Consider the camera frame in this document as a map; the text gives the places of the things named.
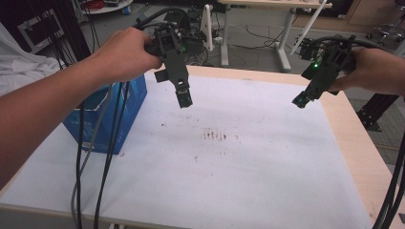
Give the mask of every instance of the blue box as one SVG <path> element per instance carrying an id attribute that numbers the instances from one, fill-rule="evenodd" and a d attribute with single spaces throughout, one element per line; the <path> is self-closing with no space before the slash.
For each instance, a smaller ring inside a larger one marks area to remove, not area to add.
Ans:
<path id="1" fill-rule="evenodd" d="M 123 97 L 125 94 L 125 85 L 122 87 L 118 105 L 118 115 L 117 121 L 119 118 L 119 113 L 122 108 Z M 108 145 L 110 142 L 110 133 L 113 124 L 114 110 L 117 103 L 117 95 L 119 89 L 119 83 L 114 84 L 111 96 L 107 99 L 107 92 L 109 86 L 105 86 L 97 90 L 95 93 L 91 94 L 86 98 L 84 103 L 84 130 L 83 130 L 83 150 L 89 150 L 90 142 L 92 139 L 92 134 L 96 126 L 98 117 L 100 116 L 101 110 L 106 102 L 108 102 L 107 110 L 104 113 L 104 116 L 101 119 L 100 125 L 98 127 L 96 140 L 93 145 L 92 152 L 98 153 L 107 153 Z M 125 103 L 124 113 L 122 116 L 121 125 L 119 127 L 117 142 L 113 151 L 114 155 L 117 155 L 125 141 L 126 136 L 129 133 L 129 130 L 134 123 L 135 117 L 137 116 L 140 106 L 145 99 L 147 94 L 146 83 L 144 75 L 141 75 L 129 83 L 129 91 L 127 100 Z M 63 124 L 71 133 L 71 135 L 78 141 L 78 132 L 79 132 L 79 117 L 80 110 L 74 109 L 63 121 Z"/>

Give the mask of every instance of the black cable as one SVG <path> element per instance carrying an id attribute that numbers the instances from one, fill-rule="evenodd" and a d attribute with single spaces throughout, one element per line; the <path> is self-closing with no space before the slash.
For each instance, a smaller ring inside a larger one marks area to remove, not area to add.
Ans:
<path id="1" fill-rule="evenodd" d="M 381 206 L 381 210 L 378 214 L 378 217 L 375 220 L 373 229 L 389 228 L 391 225 L 391 222 L 394 219 L 396 211 L 399 207 L 399 203 L 402 200 L 402 197 L 404 195 L 405 173 L 402 174 L 402 178 L 401 178 L 400 185 L 399 185 L 399 190 L 398 190 L 398 193 L 396 194 L 396 199 L 395 199 L 395 202 L 393 205 L 396 184 L 398 182 L 401 167 L 404 164 L 404 159 L 405 159 L 405 134 L 402 137 L 402 142 L 401 142 L 401 146 L 399 148 L 398 157 L 396 158 L 396 164 L 395 164 L 395 168 L 394 168 L 393 177 L 391 178 L 391 182 L 390 182 L 390 186 L 387 191 L 387 195 Z"/>
<path id="2" fill-rule="evenodd" d="M 169 11 L 177 11 L 180 12 L 183 17 L 185 18 L 185 26 L 186 29 L 188 31 L 191 31 L 191 22 L 190 22 L 190 17 L 188 16 L 187 12 L 180 9 L 180 8 L 165 8 L 163 10 L 159 10 L 156 13 L 152 14 L 151 16 L 147 17 L 146 19 L 144 19 L 143 21 L 139 21 L 136 25 L 134 25 L 133 27 L 139 29 L 139 30 L 143 30 L 144 26 L 146 24 L 148 24 L 149 22 L 151 22 L 152 20 L 158 18 L 159 16 L 163 15 L 164 13 L 167 13 Z"/>
<path id="3" fill-rule="evenodd" d="M 79 106 L 80 109 L 80 116 L 79 116 L 79 132 L 78 132 L 78 142 L 83 142 L 83 128 L 84 128 L 84 101 Z M 75 176 L 76 176 L 76 189 L 77 189 L 77 198 L 76 198 L 76 206 L 77 206 L 77 227 L 82 229 L 82 222 L 81 222 L 81 181 L 80 181 L 80 160 L 81 160 L 81 147 L 82 144 L 78 144 L 77 146 L 77 156 L 76 156 L 76 166 L 75 166 Z"/>
<path id="4" fill-rule="evenodd" d="M 121 95 L 120 92 L 122 92 L 122 85 L 123 85 L 123 83 L 119 83 L 118 94 L 117 94 L 117 103 L 116 103 L 116 107 L 114 110 L 114 117 L 113 117 L 111 133 L 110 133 L 108 152 L 107 152 L 107 156 L 106 156 L 104 172 L 103 172 L 102 181 L 101 181 L 101 187 L 100 187 L 100 191 L 98 194 L 97 205 L 96 205 L 95 222 L 94 222 L 95 229 L 98 229 L 98 219 L 99 219 L 99 211 L 100 211 L 100 206 L 101 206 L 102 194 L 104 191 L 104 185 L 105 185 L 105 181 L 107 179 L 108 171 L 110 169 L 111 161 L 113 159 L 114 149 L 115 149 L 115 146 L 117 143 L 117 137 L 118 137 L 122 117 L 123 117 L 124 110 L 125 110 L 126 100 L 127 100 L 128 93 L 129 93 L 130 82 L 129 81 L 126 82 L 125 93 L 124 93 L 124 97 L 123 97 L 122 104 L 121 104 L 121 111 L 120 111 L 119 118 L 117 121 L 117 130 L 116 130 L 117 110 L 118 110 L 118 104 L 119 104 L 119 99 L 120 99 L 120 95 Z"/>

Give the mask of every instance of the hand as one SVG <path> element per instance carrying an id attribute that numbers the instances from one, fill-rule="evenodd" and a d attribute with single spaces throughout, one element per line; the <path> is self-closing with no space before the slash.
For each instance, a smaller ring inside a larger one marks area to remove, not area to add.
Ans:
<path id="1" fill-rule="evenodd" d="M 158 57 L 144 50 L 150 42 L 150 37 L 134 28 L 116 31 L 88 59 L 103 69 L 106 84 L 128 81 L 161 66 Z"/>
<path id="2" fill-rule="evenodd" d="M 356 69 L 337 78 L 330 92 L 352 87 L 363 88 L 379 94 L 405 94 L 405 59 L 379 49 L 353 50 Z"/>

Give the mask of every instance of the white cloth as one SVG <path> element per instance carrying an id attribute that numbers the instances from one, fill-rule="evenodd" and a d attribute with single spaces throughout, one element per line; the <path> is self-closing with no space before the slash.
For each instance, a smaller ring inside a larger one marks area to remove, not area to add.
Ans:
<path id="1" fill-rule="evenodd" d="M 0 96 L 59 70 L 56 59 L 23 51 L 0 23 Z"/>

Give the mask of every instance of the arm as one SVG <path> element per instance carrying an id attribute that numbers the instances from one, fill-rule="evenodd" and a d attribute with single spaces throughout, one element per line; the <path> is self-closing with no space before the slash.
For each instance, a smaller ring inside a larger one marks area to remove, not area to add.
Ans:
<path id="1" fill-rule="evenodd" d="M 378 49 L 352 51 L 356 69 L 336 79 L 330 92 L 352 87 L 379 94 L 405 95 L 405 59 Z"/>
<path id="2" fill-rule="evenodd" d="M 105 84 L 158 68 L 145 52 L 149 38 L 127 29 L 93 55 L 61 72 L 0 97 L 0 189 L 65 116 Z"/>

